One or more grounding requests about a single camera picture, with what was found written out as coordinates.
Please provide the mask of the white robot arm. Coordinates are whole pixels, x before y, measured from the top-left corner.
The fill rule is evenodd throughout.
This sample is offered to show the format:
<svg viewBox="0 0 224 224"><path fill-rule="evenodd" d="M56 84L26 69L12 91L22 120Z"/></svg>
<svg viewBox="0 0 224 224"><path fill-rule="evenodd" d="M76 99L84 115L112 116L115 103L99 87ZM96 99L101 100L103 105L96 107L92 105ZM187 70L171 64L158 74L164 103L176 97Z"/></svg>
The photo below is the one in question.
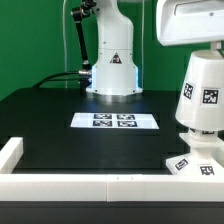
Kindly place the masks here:
<svg viewBox="0 0 224 224"><path fill-rule="evenodd" d="M87 93L122 102L142 93L133 62L134 27L118 0L95 0L98 59ZM156 34L164 46L224 41L224 0L158 0Z"/></svg>

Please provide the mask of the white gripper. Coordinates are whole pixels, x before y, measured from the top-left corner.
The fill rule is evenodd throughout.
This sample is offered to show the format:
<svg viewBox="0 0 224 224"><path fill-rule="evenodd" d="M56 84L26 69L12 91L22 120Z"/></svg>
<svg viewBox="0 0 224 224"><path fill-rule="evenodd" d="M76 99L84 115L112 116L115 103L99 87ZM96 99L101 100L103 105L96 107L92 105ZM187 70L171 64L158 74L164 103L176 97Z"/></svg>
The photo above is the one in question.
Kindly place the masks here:
<svg viewBox="0 0 224 224"><path fill-rule="evenodd" d="M158 0L157 39L163 46L224 41L224 0Z"/></svg>

